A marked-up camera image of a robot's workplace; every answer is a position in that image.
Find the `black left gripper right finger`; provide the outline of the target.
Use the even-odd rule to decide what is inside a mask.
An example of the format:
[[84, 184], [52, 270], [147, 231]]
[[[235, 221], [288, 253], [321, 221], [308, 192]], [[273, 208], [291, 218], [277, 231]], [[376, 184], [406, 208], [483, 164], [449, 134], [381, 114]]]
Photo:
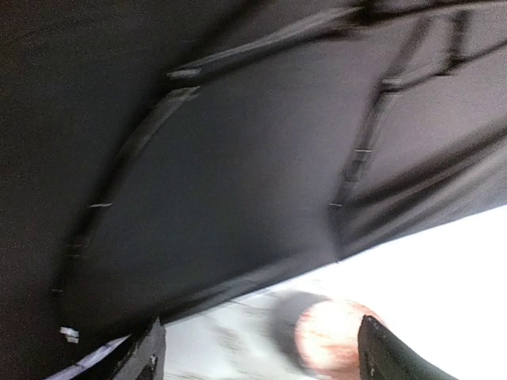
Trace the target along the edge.
[[371, 315], [362, 318], [357, 343], [361, 380], [456, 380]]

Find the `lavender folding umbrella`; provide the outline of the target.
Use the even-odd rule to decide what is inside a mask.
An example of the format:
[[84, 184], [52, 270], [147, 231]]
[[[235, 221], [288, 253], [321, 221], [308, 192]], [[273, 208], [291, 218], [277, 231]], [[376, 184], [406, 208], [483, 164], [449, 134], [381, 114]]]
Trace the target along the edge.
[[4, 1], [1, 376], [506, 203], [503, 1]]

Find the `red patterned small bowl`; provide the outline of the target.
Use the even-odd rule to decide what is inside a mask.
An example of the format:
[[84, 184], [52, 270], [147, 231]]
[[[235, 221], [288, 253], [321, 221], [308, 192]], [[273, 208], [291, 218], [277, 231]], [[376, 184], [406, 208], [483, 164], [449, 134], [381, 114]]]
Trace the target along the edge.
[[363, 317], [379, 315], [343, 298], [306, 308], [295, 324], [295, 348], [303, 367], [318, 379], [359, 379], [358, 333]]

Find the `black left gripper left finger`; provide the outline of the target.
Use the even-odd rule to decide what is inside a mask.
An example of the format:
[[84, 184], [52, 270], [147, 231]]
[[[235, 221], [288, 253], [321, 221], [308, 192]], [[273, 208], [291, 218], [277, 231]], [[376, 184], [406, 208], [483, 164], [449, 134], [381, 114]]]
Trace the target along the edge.
[[163, 379], [165, 353], [166, 332], [156, 318], [86, 370], [85, 379]]

